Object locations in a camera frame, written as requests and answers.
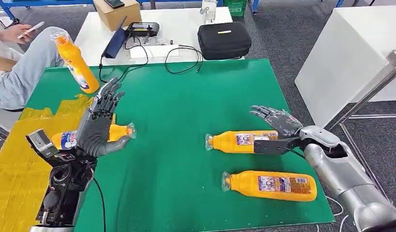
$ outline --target smartphone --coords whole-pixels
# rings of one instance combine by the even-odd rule
[[[32,32],[33,30],[36,30],[38,28],[40,28],[42,25],[44,25],[44,22],[38,23],[37,25],[35,25],[34,27],[28,29],[26,32],[24,32],[23,34],[19,35],[17,38],[21,39],[23,38],[23,35]]]
[[[110,5],[113,9],[116,9],[118,7],[124,6],[125,4],[121,2],[120,0],[104,0],[108,5]]]

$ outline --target jeans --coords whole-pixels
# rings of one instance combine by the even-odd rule
[[[51,33],[60,28],[44,29],[29,49],[13,67],[11,72],[3,74],[0,82],[0,108],[7,110],[22,109],[26,106],[45,68],[62,66]]]

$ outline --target black case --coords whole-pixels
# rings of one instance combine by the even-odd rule
[[[198,41],[207,60],[243,57],[252,46],[252,39],[240,22],[202,25]]]

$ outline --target orange bottle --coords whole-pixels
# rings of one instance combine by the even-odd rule
[[[56,43],[58,53],[67,64],[81,90],[86,93],[97,91],[100,84],[82,58],[80,49],[71,41],[68,33],[62,29],[57,30],[53,32],[51,38]]]
[[[223,173],[222,189],[238,191],[250,197],[310,202],[316,199],[316,182],[310,175],[279,172],[244,171]]]
[[[117,141],[124,135],[129,135],[133,139],[136,138],[136,129],[134,123],[130,123],[127,126],[111,124],[109,128],[108,142]],[[53,135],[51,141],[58,150],[70,149],[77,145],[77,131],[73,130],[57,133]]]
[[[227,131],[215,136],[206,134],[205,147],[208,151],[214,148],[226,153],[254,153],[255,136],[266,136],[270,140],[277,140],[278,132],[275,130],[249,130]]]

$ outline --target blue metal frame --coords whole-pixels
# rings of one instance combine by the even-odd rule
[[[337,4],[335,7],[340,7],[343,4],[344,0],[338,0]],[[259,5],[259,0],[253,0],[252,2],[252,12],[258,13],[258,5]]]
[[[150,0],[137,0],[137,2],[149,2]],[[201,1],[201,0],[155,0],[156,2],[170,1]],[[0,6],[10,17],[11,20],[16,19],[10,8],[17,6],[58,6],[58,5],[75,5],[75,4],[92,4],[92,0],[0,0]],[[218,0],[218,6],[223,5],[223,0]]]
[[[11,20],[15,19],[10,8],[16,6],[58,6],[58,5],[75,5],[75,4],[92,4],[92,0],[0,0],[0,6],[10,17]]]
[[[149,0],[136,0],[137,2],[149,2]],[[172,1],[202,1],[202,0],[155,0],[155,2],[172,2]],[[223,6],[223,0],[218,0],[217,6]]]

